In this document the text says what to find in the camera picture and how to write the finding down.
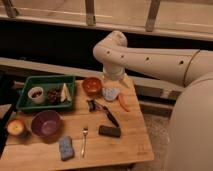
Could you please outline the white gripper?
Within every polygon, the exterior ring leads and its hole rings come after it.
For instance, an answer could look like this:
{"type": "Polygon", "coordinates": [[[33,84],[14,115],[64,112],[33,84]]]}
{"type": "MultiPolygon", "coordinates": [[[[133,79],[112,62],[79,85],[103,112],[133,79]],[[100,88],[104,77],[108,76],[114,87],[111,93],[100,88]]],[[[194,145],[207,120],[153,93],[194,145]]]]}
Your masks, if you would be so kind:
{"type": "Polygon", "coordinates": [[[125,69],[124,68],[121,68],[121,69],[118,69],[118,70],[109,70],[109,69],[106,69],[104,68],[103,69],[103,75],[106,79],[109,79],[109,80],[122,80],[122,84],[124,87],[126,88],[130,88],[129,86],[129,81],[128,81],[128,78],[123,78],[124,75],[125,75],[125,69]]]}

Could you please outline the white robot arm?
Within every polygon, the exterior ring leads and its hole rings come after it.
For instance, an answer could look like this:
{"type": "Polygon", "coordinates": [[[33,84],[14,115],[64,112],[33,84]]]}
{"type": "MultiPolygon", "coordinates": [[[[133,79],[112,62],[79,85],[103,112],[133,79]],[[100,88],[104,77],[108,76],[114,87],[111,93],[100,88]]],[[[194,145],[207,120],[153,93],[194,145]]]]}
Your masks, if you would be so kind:
{"type": "Polygon", "coordinates": [[[113,31],[93,48],[104,76],[127,69],[183,86],[173,108],[165,171],[213,171],[213,51],[129,48],[113,31]]]}

